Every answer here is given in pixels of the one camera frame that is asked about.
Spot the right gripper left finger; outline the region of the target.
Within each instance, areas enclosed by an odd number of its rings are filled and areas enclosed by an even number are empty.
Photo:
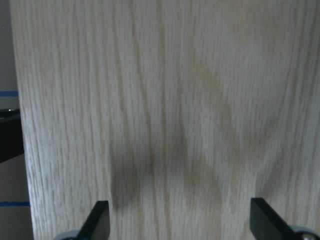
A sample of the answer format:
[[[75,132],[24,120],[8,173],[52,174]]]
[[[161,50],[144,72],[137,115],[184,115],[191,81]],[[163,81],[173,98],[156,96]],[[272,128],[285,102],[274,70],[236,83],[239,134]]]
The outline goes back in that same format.
[[[108,240],[110,232],[109,202],[107,200],[97,201],[75,240]]]

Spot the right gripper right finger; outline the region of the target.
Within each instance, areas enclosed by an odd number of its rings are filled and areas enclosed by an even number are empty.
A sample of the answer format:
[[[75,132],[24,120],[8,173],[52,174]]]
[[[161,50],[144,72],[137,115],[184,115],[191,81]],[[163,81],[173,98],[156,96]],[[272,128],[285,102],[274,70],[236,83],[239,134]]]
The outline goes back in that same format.
[[[250,231],[256,240],[296,238],[296,233],[263,198],[250,200]]]

